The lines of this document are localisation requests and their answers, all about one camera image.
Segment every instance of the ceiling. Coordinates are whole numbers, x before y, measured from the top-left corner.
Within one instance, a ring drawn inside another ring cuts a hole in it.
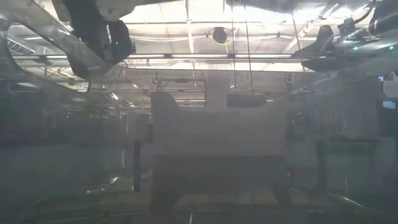
[[[36,0],[49,14],[58,19],[51,0]],[[137,54],[131,55],[121,67],[106,74],[103,85],[136,108],[147,108],[148,93],[159,88],[154,76],[162,81],[162,89],[173,92],[181,105],[203,106],[203,82],[209,73],[231,76],[231,89],[240,93],[275,93],[287,90],[306,91],[306,86],[321,80],[325,74],[315,73],[301,66],[301,60],[290,58],[297,50],[312,44],[319,27],[331,25],[335,38],[337,25],[344,19],[361,17],[366,1],[343,4],[340,9],[319,14],[325,2],[300,3],[293,14],[271,12],[252,6],[225,5],[223,0],[185,0],[136,6],[132,13],[121,19],[129,28]],[[357,27],[366,27],[365,19]],[[224,27],[227,44],[218,44],[211,38],[215,27]],[[64,55],[64,53],[28,28],[13,24],[9,38],[35,50],[37,55]],[[16,58],[24,56],[11,50]],[[174,54],[174,58],[158,57]],[[242,54],[235,61],[227,54]],[[76,77],[65,57],[54,57],[50,63],[38,60],[16,60],[23,68],[72,90],[85,92],[88,82]],[[287,75],[294,76],[288,85]],[[185,83],[176,78],[189,78]]]

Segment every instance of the hanging wire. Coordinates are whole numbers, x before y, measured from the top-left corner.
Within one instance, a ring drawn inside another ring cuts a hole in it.
[[[235,59],[236,57],[235,57],[235,29],[234,29],[234,0],[231,1],[231,14],[232,14],[232,54],[234,55],[234,90],[236,95],[237,83],[236,83],[236,59]]]
[[[243,5],[244,12],[246,13],[246,5]],[[251,86],[251,94],[254,95],[253,89],[253,78],[252,78],[252,71],[251,71],[251,57],[250,57],[250,46],[249,46],[249,27],[248,27],[248,17],[246,15],[246,37],[248,39],[248,55],[249,55],[249,71],[250,71],[250,86]]]

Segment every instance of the black post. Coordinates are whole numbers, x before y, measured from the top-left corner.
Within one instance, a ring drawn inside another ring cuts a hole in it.
[[[134,175],[134,192],[141,191],[141,141],[134,141],[134,155],[133,155],[133,175]]]
[[[318,158],[318,188],[320,190],[327,190],[326,180],[326,155],[325,142],[317,141],[317,158]]]

